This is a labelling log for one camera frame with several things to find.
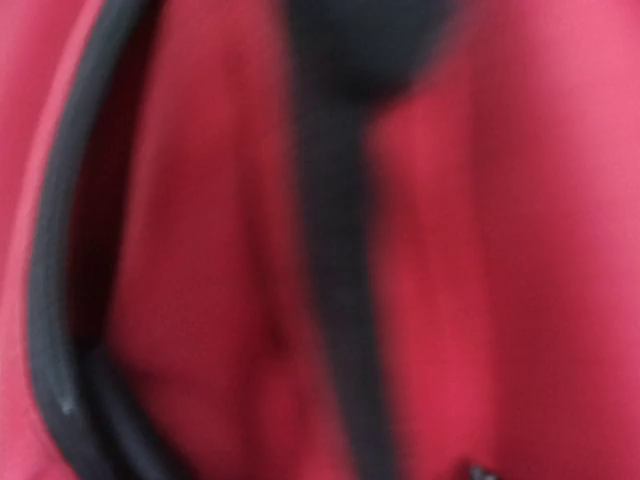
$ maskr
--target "red backpack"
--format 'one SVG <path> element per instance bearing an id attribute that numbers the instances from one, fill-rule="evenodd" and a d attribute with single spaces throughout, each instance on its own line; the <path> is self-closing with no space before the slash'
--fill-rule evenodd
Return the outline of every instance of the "red backpack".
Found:
<path id="1" fill-rule="evenodd" d="M 640 478 L 639 24 L 0 3 L 0 478 Z"/>

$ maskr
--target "black trim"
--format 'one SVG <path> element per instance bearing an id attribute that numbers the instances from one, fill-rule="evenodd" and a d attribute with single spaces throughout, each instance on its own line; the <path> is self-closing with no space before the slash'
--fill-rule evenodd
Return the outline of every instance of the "black trim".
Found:
<path id="1" fill-rule="evenodd" d="M 106 351 L 79 358 L 68 322 L 66 255 L 78 176 L 124 47 L 154 3 L 108 0 L 102 8 L 49 155 L 33 242 L 28 354 L 35 399 L 64 458 L 87 480 L 189 478 Z"/>
<path id="2" fill-rule="evenodd" d="M 404 477 L 376 339 L 364 130 L 435 48 L 447 0 L 289 0 L 295 167 L 312 289 L 343 423 L 362 480 Z"/>

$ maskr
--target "red fabric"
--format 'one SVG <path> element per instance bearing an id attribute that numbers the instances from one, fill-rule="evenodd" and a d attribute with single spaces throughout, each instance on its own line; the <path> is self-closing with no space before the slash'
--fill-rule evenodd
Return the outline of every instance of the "red fabric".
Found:
<path id="1" fill-rule="evenodd" d="M 71 10 L 0 6 L 9 31 L 25 32 L 4 47 L 24 63 L 0 74 L 3 122 L 27 102 L 13 94 L 25 72 L 58 63 L 51 92 L 51 74 L 38 77 L 19 135 L 0 128 L 3 184 L 32 150 L 20 202 L 17 187 L 2 191 L 0 231 L 19 205 L 2 251 L 3 479 L 72 477 L 29 392 L 24 288 L 44 160 L 98 7 L 87 3 L 71 29 Z M 409 480 L 465 478 L 468 460 L 508 480 L 638 478 L 638 7 L 485 0 L 468 13 L 367 132 L 370 262 L 402 465 Z M 39 37 L 26 32 L 40 25 L 46 55 L 29 53 Z M 353 478 L 303 265 L 285 31 L 278 2 L 168 2 L 131 100 L 106 337 L 203 478 Z M 124 135 L 116 120 L 129 97 L 116 85 L 120 107 L 91 158 Z M 81 266 L 102 251 L 89 203 L 72 252 L 81 317 L 96 310 Z"/>

